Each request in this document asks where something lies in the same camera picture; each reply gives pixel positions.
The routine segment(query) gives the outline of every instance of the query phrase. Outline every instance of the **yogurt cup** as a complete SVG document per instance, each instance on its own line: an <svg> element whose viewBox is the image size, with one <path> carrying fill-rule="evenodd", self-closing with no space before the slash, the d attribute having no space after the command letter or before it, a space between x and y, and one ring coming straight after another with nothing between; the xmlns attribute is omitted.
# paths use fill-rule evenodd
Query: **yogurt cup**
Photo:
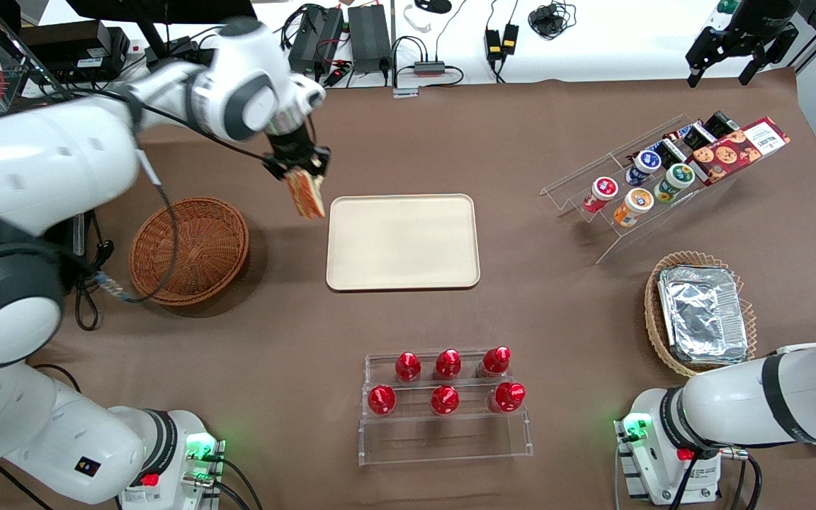
<svg viewBox="0 0 816 510"><path fill-rule="evenodd" d="M638 221L638 216L647 213L651 207L654 207L654 195L644 188L634 188L626 193L613 217L619 225L631 227Z"/></svg>
<svg viewBox="0 0 816 510"><path fill-rule="evenodd" d="M619 192L619 185L612 178L598 177L590 187L590 193L581 204L588 213L598 213Z"/></svg>
<svg viewBox="0 0 816 510"><path fill-rule="evenodd" d="M686 164L674 164L669 167L663 181L654 187L654 196L661 203L673 203L679 191L692 185L694 182L694 171Z"/></svg>
<svg viewBox="0 0 816 510"><path fill-rule="evenodd" d="M662 164L660 154L657 154L656 151L648 149L638 152L634 164L625 171L625 182L632 186L640 186L650 177L650 174L659 170Z"/></svg>

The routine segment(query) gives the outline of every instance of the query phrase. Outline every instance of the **brown table mat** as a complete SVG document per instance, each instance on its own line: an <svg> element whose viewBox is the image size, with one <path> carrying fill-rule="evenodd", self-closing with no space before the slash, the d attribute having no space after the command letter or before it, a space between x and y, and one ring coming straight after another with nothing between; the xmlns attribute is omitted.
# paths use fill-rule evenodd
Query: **brown table mat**
<svg viewBox="0 0 816 510"><path fill-rule="evenodd" d="M557 217L546 184L666 122L723 109L737 122L770 115L793 142L745 171L715 206L683 210L599 266L603 238L577 214ZM705 251L745 281L759 352L816 341L816 139L790 70L735 80L464 86L332 91L315 113L333 148L327 204L342 195L466 193L475 201L482 278L472 290L333 293L324 281L327 223L305 222L257 161L174 128L148 154L173 200L227 200L249 221L249 270L197 319L96 293L103 327L74 325L73 300L36 362L65 365L104 407L187 409L244 468L266 510L303 508L612 507L611 420L651 387L683 384L645 335L645 278L680 249ZM265 142L254 142L265 149ZM135 230L161 204L140 177L100 209L127 282ZM528 387L534 458L359 468L363 357L441 346L512 347ZM816 448L756 452L760 508L816 508ZM728 507L738 467L721 483ZM227 481L244 494L230 475ZM61 510L88 508L40 494ZM647 508L628 501L625 508ZM747 500L751 482L746 482ZM100 506L111 508L111 502ZM230 508L223 501L223 508ZM0 509L33 508L0 477Z"/></svg>

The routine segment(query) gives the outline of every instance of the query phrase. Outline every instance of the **cookie box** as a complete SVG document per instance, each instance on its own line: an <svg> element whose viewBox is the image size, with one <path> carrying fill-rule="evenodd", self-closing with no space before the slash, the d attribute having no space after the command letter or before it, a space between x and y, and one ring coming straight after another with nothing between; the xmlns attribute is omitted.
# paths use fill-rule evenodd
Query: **cookie box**
<svg viewBox="0 0 816 510"><path fill-rule="evenodd" d="M764 117L697 149L688 156L686 164L705 186L709 186L767 158L789 142L789 137L779 126L770 117Z"/></svg>

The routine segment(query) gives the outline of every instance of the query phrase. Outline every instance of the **wicker basket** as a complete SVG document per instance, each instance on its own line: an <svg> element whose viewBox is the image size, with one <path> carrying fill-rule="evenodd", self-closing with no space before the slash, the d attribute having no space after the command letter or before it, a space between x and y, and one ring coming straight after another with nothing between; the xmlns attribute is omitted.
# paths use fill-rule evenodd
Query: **wicker basket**
<svg viewBox="0 0 816 510"><path fill-rule="evenodd" d="M660 262L657 262L657 267L650 274L647 279L647 287L644 291L644 318L647 322L647 338L654 346L654 351L660 356L660 359L666 363L676 374L684 375L684 377L692 377L692 375L699 374L699 372L706 372L714 368L719 368L721 365L693 365L690 363L682 363L678 361L669 352L669 336L667 335L667 323L663 317L663 306L660 303L660 293L657 290L657 276L663 268L669 268L680 264L687 264L691 266L706 266L716 268L729 268L728 265L723 264L720 259L707 255L706 253L698 253L697 251L678 251L666 255ZM738 275L733 275L735 278L735 288L742 291L742 279ZM745 336L748 338L748 359L754 358L754 352L757 351L757 317L754 316L751 303L739 297L739 306L742 307L742 319L745 323Z"/></svg>
<svg viewBox="0 0 816 510"><path fill-rule="evenodd" d="M172 204L178 219L178 259L169 282L152 300L181 307L220 293L244 265L249 233L241 213L209 197L192 197ZM172 223L166 208L158 210L134 236L127 264L139 293L159 285L172 256Z"/></svg>

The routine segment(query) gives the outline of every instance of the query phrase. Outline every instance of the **aluminum foil container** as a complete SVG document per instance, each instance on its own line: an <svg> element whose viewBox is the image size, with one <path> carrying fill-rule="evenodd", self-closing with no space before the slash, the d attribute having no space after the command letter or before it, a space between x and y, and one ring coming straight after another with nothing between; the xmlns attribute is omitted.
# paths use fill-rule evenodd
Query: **aluminum foil container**
<svg viewBox="0 0 816 510"><path fill-rule="evenodd" d="M696 266L664 268L657 289L669 350L678 361L734 365L748 359L748 338L732 271Z"/></svg>

